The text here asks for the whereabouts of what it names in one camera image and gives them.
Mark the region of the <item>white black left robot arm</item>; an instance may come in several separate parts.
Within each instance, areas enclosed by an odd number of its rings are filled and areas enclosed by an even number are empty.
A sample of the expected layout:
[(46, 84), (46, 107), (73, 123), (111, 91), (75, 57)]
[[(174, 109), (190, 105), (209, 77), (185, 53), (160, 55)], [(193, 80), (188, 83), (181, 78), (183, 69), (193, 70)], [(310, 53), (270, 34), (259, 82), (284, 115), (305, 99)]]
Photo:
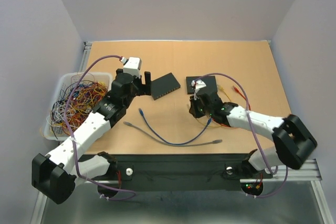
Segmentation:
[(125, 116), (135, 97), (151, 95), (151, 84), (148, 71), (142, 76), (126, 68), (118, 69), (111, 89), (73, 134), (49, 153), (39, 153), (33, 158), (32, 186), (54, 203), (62, 204), (81, 181), (92, 182), (101, 175), (113, 178), (117, 166), (110, 154), (101, 152), (84, 162), (79, 158)]

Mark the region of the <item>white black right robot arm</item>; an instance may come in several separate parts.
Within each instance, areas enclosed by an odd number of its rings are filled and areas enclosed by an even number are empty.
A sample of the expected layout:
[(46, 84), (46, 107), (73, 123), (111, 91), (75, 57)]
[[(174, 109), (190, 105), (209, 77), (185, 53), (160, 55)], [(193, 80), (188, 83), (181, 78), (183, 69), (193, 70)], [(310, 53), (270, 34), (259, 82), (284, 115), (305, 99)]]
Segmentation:
[(317, 148), (317, 141), (296, 115), (290, 114), (286, 118), (269, 116), (236, 103), (223, 102), (217, 92), (204, 84), (194, 84), (191, 89), (189, 113), (194, 118), (208, 116), (218, 124), (248, 130), (254, 136), (273, 141), (273, 147), (253, 150), (242, 161), (241, 171), (248, 177), (279, 165), (299, 170)]

